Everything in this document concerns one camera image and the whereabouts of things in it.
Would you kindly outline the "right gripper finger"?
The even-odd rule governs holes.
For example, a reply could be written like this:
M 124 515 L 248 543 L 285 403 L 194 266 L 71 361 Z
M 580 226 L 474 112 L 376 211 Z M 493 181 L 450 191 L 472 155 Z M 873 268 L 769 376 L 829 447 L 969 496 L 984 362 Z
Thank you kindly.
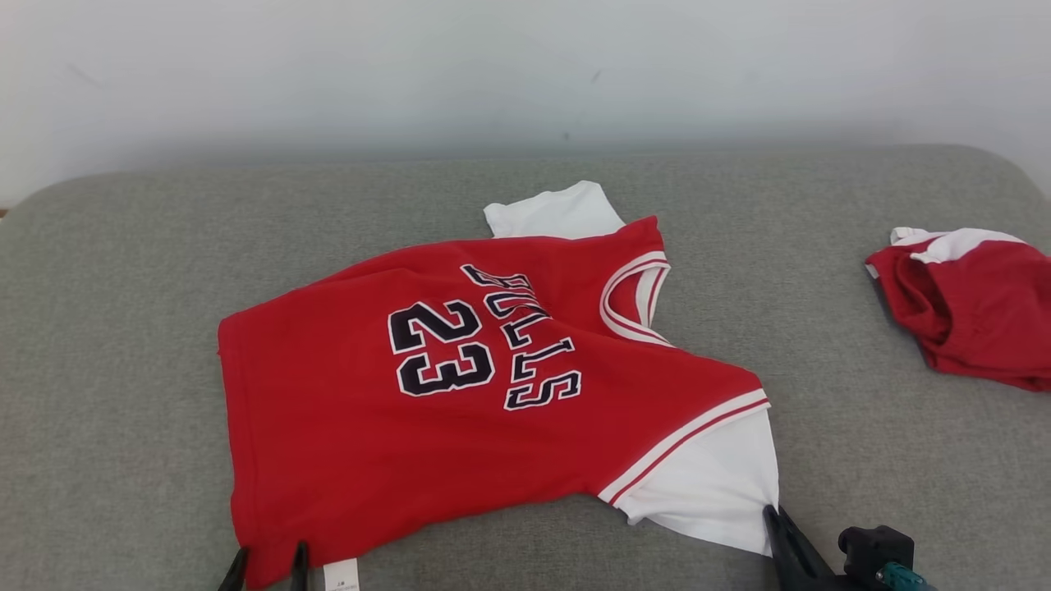
M 788 516 L 781 507 L 780 511 Z M 798 528 L 796 552 L 802 572 L 799 574 L 802 590 L 847 590 L 847 584 L 836 575 L 806 535 Z
M 802 572 L 796 552 L 798 527 L 780 508 L 767 505 L 763 509 L 764 527 L 772 550 L 774 571 L 780 590 L 802 590 L 799 574 Z

